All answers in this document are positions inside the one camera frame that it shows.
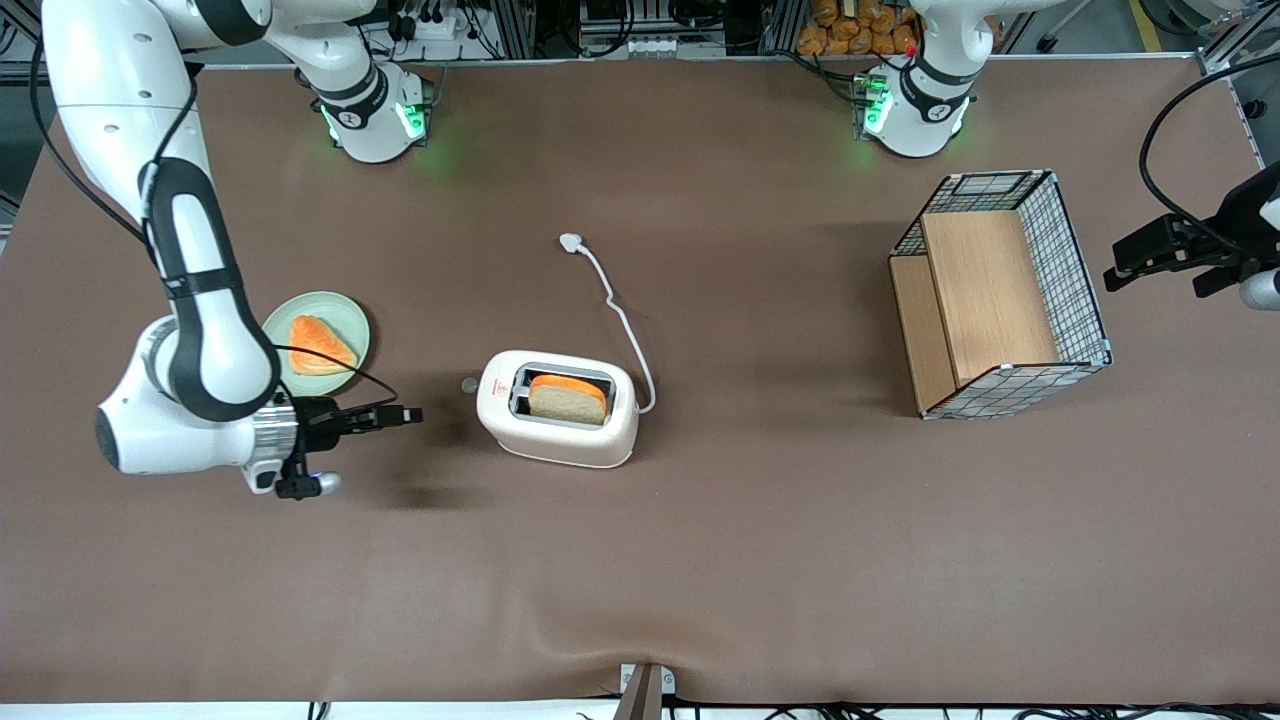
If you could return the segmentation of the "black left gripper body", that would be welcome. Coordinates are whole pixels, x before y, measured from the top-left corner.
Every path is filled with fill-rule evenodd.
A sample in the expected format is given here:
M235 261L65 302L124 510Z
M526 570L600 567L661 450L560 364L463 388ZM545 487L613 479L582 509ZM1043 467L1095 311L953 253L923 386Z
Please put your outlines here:
M1220 242L1242 260L1277 265L1279 164L1274 163L1229 191L1213 214Z

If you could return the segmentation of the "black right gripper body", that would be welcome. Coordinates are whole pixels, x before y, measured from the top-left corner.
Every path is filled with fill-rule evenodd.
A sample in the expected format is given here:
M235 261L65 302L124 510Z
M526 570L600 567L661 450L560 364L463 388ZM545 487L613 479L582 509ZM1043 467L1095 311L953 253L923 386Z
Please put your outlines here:
M337 447L346 433L346 415L328 396L294 396L297 420L294 450L301 454L326 452Z

